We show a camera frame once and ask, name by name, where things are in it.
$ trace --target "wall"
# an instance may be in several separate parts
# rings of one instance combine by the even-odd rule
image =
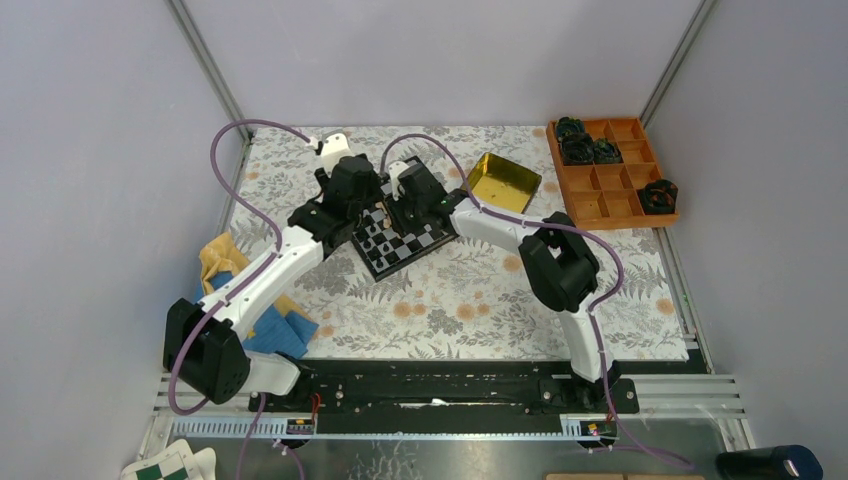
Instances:
[[[0,478],[117,478],[223,209],[227,120],[161,1],[3,2],[0,45]]]
[[[244,114],[298,125],[638,116],[698,0],[190,0]]]
[[[844,461],[848,3],[723,1],[649,134],[717,368],[762,445]]]

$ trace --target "floral tablecloth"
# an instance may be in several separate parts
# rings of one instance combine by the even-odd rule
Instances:
[[[319,138],[340,129],[304,128]],[[529,215],[564,211],[543,127],[352,127],[341,129],[355,153],[378,164],[395,137],[433,135],[470,169],[485,152],[531,168],[542,186]],[[407,140],[389,161],[417,155],[448,191],[459,174],[437,147]],[[251,147],[241,195],[281,225],[292,210],[318,193],[319,162],[303,143],[262,128]],[[272,242],[264,224],[241,206],[230,228],[236,244],[255,259]],[[688,358],[671,301],[659,244],[650,229],[599,232],[621,255],[627,270],[622,291],[598,307],[598,319],[615,358]],[[599,247],[600,288],[613,283],[615,266]],[[567,359],[556,315],[530,291],[521,259],[487,243],[457,239],[375,283],[350,244],[301,277],[287,294],[320,324],[309,344],[312,358]]]

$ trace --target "gray floor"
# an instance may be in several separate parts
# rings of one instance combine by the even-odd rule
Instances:
[[[628,420],[627,425],[647,445],[670,449],[694,461],[695,473],[707,480],[720,478],[713,459],[724,448],[718,428],[709,420],[650,420],[647,428],[639,420]],[[241,440],[188,441],[194,451],[214,447],[218,478],[234,478]],[[588,455],[573,442],[315,440],[297,453],[309,480],[542,480],[553,472],[685,473],[644,454]],[[298,478],[294,461],[272,450],[267,440],[251,441],[243,469],[244,480]]]

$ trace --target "gold tray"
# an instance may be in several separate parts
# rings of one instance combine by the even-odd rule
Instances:
[[[542,183],[542,176],[494,153],[484,153],[468,174],[468,183],[480,200],[524,213]]]

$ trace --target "wooden organizer box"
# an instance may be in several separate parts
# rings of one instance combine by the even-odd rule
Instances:
[[[621,150],[623,163],[569,166],[562,163],[556,122],[548,124],[548,145],[568,216],[583,230],[667,227],[677,221],[668,215],[645,215],[636,190],[663,178],[654,149],[638,118],[583,120],[592,140],[606,138]]]

